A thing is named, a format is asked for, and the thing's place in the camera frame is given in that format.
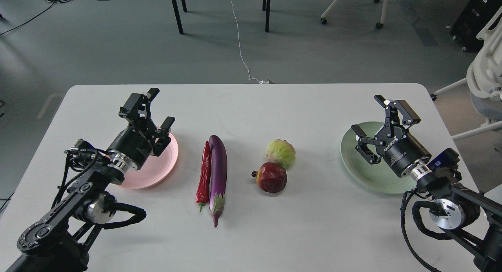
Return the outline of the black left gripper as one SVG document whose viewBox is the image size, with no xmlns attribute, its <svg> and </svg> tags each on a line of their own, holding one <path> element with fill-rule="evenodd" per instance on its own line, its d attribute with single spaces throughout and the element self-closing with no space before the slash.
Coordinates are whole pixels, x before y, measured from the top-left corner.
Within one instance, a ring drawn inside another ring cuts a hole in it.
<svg viewBox="0 0 502 272">
<path fill-rule="evenodd" d="M 170 144 L 175 118 L 165 118 L 159 129 L 151 119 L 151 102 L 159 92 L 150 88 L 146 93 L 132 93 L 120 107 L 119 117 L 127 120 L 128 126 L 106 149 L 111 159 L 120 158 L 129 168 L 140 170 L 149 156 L 159 157 Z"/>
</svg>

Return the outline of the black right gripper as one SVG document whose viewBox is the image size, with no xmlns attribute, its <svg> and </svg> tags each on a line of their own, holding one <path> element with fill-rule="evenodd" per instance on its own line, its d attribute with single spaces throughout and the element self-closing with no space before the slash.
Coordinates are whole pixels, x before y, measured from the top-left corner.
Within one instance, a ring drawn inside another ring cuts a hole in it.
<svg viewBox="0 0 502 272">
<path fill-rule="evenodd" d="M 356 134 L 355 149 L 369 164 L 379 164 L 383 159 L 397 177 L 406 177 L 408 168 L 416 161 L 427 163 L 431 159 L 430 152 L 408 135 L 409 128 L 419 124 L 421 118 L 405 100 L 386 100 L 382 95 L 375 95 L 374 99 L 385 109 L 383 127 L 387 138 L 368 137 L 361 126 L 351 125 Z M 376 153 L 368 145 L 375 146 Z"/>
</svg>

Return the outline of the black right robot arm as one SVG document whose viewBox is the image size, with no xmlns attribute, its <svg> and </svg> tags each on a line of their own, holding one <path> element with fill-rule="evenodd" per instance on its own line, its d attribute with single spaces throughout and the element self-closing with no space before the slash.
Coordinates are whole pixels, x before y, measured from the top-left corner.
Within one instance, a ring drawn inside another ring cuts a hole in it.
<svg viewBox="0 0 502 272">
<path fill-rule="evenodd" d="M 447 148 L 435 158 L 409 132 L 421 122 L 405 100 L 374 99 L 384 108 L 385 118 L 375 136 L 369 137 L 359 125 L 352 125 L 355 150 L 369 163 L 385 161 L 399 178 L 409 177 L 416 186 L 403 194 L 400 227 L 412 255 L 431 272 L 437 268 L 418 256 L 406 232 L 406 209 L 413 196 L 412 217 L 417 229 L 436 240 L 454 240 L 474 259 L 481 272 L 502 268 L 501 204 L 464 187 L 458 170 L 459 154 Z"/>
</svg>

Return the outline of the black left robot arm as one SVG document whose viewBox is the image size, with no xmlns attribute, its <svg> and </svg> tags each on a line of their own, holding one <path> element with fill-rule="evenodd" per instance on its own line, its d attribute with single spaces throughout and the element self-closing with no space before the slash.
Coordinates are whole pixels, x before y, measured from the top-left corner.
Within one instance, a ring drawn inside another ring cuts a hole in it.
<svg viewBox="0 0 502 272">
<path fill-rule="evenodd" d="M 84 272 L 89 250 L 102 230 L 122 228 L 144 220 L 144 209 L 119 203 L 108 193 L 110 184 L 120 185 L 129 170 L 140 170 L 150 156 L 160 156 L 171 142 L 175 121 L 167 117 L 160 127 L 151 118 L 151 102 L 159 89 L 132 93 L 120 107 L 127 120 L 106 150 L 79 139 L 65 151 L 65 170 L 77 171 L 67 181 L 65 174 L 52 207 L 17 240 L 20 257 L 9 272 Z"/>
</svg>

